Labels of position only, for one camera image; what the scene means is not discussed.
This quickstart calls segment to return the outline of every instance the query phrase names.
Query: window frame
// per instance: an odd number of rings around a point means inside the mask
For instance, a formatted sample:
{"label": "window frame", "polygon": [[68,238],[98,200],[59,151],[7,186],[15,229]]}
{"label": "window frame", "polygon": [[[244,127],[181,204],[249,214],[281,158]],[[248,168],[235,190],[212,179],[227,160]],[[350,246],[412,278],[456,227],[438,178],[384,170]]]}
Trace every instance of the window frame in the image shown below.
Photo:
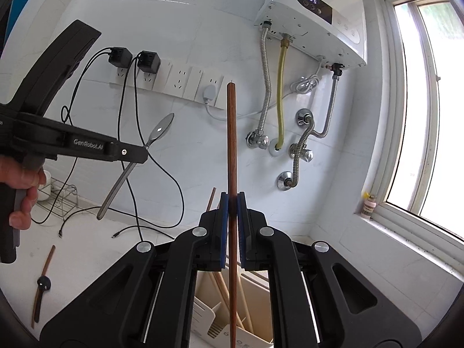
{"label": "window frame", "polygon": [[430,186],[431,174],[435,163],[438,144],[438,86],[432,47],[428,39],[422,16],[416,0],[380,0],[384,22],[386,25],[389,70],[390,99],[385,140],[382,148],[371,193],[377,195],[379,201],[373,213],[373,220],[393,230],[400,236],[423,248],[443,260],[458,272],[464,273],[464,241],[456,234],[417,217],[396,205],[388,203],[387,197],[394,181],[394,173],[400,158],[401,143],[405,122],[405,71],[403,44],[400,28],[394,7],[402,3],[410,3],[412,14],[421,35],[424,52],[425,69],[428,77],[429,122],[426,149],[423,154],[423,166],[416,183],[415,193],[409,207],[419,214],[422,210],[426,193]]}

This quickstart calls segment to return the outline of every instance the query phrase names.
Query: wire dish rack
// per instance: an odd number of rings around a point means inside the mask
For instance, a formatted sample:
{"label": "wire dish rack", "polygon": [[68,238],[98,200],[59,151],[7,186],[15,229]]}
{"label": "wire dish rack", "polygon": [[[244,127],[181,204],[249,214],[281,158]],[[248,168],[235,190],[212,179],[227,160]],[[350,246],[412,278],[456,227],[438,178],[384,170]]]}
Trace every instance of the wire dish rack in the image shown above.
{"label": "wire dish rack", "polygon": [[38,201],[37,204],[64,220],[73,209],[79,206],[77,187],[73,184],[63,183],[53,177],[50,184],[52,186],[50,197],[47,200]]}

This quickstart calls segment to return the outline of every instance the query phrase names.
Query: small bottle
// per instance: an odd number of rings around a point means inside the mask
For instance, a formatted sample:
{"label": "small bottle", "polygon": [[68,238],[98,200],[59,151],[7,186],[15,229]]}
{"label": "small bottle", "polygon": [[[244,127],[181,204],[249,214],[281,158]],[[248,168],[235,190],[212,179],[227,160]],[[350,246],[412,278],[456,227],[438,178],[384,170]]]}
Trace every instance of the small bottle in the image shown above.
{"label": "small bottle", "polygon": [[375,202],[375,195],[369,195],[367,199],[364,200],[363,211],[361,212],[361,217],[364,218],[371,218],[372,212],[374,212],[374,208],[377,206]]}

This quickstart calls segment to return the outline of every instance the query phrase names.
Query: blue gripper pad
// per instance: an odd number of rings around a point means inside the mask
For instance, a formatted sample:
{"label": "blue gripper pad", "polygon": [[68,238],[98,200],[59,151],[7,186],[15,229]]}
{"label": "blue gripper pad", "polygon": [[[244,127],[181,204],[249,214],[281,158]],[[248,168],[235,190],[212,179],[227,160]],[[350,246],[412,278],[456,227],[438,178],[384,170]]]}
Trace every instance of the blue gripper pad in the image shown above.
{"label": "blue gripper pad", "polygon": [[221,268],[226,267],[227,251],[227,225],[229,217],[229,195],[222,193],[220,209],[222,208],[222,232],[221,232]]}
{"label": "blue gripper pad", "polygon": [[238,221],[238,252],[240,253],[240,267],[245,268],[246,264],[246,238],[244,232],[244,220],[240,202],[240,194],[237,195],[237,221]]}

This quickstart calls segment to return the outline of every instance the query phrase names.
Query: digital display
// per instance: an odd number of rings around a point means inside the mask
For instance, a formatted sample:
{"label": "digital display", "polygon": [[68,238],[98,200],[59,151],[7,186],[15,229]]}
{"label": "digital display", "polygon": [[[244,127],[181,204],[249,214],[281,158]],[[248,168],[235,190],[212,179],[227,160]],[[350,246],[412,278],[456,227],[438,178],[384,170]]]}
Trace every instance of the digital display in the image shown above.
{"label": "digital display", "polygon": [[332,24],[332,7],[330,5],[322,0],[298,0],[298,2],[327,23]]}

